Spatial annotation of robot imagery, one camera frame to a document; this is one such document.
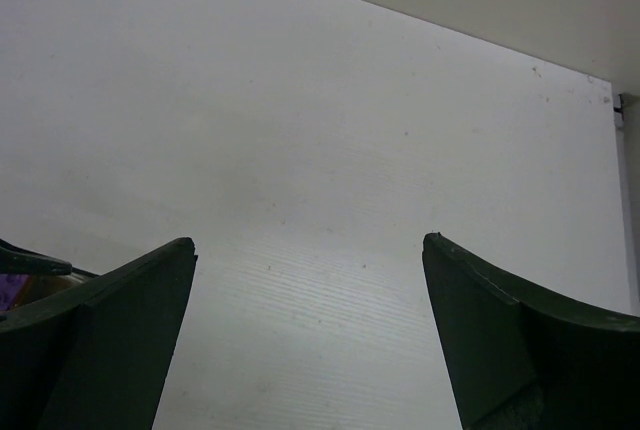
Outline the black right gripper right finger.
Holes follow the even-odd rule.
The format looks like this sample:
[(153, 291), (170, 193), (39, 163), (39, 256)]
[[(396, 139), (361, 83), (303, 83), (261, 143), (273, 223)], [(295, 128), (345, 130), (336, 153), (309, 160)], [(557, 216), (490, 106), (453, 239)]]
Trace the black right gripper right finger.
[(639, 319), (502, 270), (439, 233), (429, 299), (465, 429), (636, 429)]

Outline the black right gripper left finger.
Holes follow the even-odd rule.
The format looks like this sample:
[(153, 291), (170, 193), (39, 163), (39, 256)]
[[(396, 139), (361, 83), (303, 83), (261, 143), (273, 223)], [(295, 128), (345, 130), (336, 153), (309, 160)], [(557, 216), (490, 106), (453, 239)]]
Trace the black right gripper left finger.
[(177, 238), (2, 312), (2, 428), (151, 428), (196, 262)]

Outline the purple lego brick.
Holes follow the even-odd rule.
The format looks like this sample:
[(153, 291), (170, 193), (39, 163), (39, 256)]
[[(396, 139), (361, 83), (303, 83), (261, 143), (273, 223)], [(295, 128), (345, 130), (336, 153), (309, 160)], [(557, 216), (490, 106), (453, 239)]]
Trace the purple lego brick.
[(9, 310), (28, 282), (27, 275), (2, 274), (0, 277), (0, 311)]

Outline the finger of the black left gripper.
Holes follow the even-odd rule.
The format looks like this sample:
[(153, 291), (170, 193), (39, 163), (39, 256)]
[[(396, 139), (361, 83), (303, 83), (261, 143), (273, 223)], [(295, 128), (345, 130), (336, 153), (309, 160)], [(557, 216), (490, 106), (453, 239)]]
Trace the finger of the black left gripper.
[(61, 276), (73, 271), (70, 262), (26, 250), (2, 240), (1, 273), (7, 275)]

